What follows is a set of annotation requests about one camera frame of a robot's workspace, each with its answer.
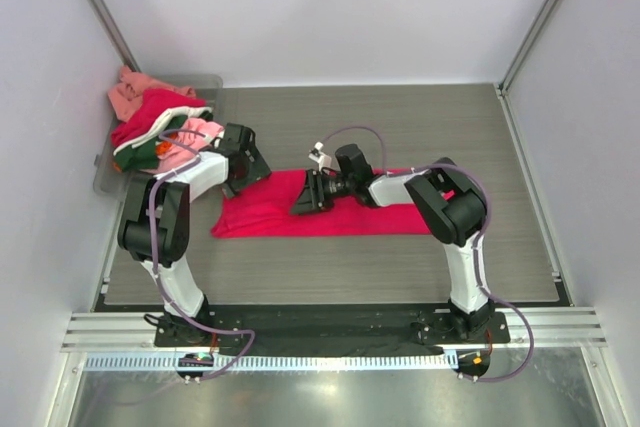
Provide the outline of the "magenta t shirt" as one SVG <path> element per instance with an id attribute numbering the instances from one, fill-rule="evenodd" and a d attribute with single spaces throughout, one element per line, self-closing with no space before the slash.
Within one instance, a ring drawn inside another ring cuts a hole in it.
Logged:
<path id="1" fill-rule="evenodd" d="M 352 197 L 339 198 L 322 213 L 293 215 L 291 208 L 305 180 L 303 170 L 284 170 L 223 200 L 222 213 L 211 229 L 217 239 L 254 237 L 327 237 L 428 235 L 412 204 L 369 208 Z"/>

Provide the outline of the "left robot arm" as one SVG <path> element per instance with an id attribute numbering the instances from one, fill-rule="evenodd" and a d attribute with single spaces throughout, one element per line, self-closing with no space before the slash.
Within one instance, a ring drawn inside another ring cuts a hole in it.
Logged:
<path id="1" fill-rule="evenodd" d="M 160 174 L 130 181 L 117 242 L 139 262 L 158 287 L 163 314 L 145 320 L 163 345 L 202 345 L 220 332 L 209 302 L 197 286 L 186 257 L 191 204 L 214 187 L 233 199 L 271 175 L 253 129 L 229 123 L 212 136 L 193 129 L 169 129 L 159 138 L 191 158 Z"/>

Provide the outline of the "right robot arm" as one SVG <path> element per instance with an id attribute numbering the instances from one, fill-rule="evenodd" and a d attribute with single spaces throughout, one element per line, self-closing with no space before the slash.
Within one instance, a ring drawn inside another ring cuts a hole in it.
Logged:
<path id="1" fill-rule="evenodd" d="M 290 213 L 328 212 L 336 200 L 346 197 L 368 208 L 414 206 L 445 251 L 453 331 L 462 340 L 482 333 L 495 305 L 485 285 L 483 255 L 489 207 L 477 184 L 446 157 L 407 172 L 376 174 L 357 145 L 336 150 L 337 169 L 331 167 L 322 147 L 318 143 L 309 153 L 318 167 L 305 171 L 303 188 Z"/>

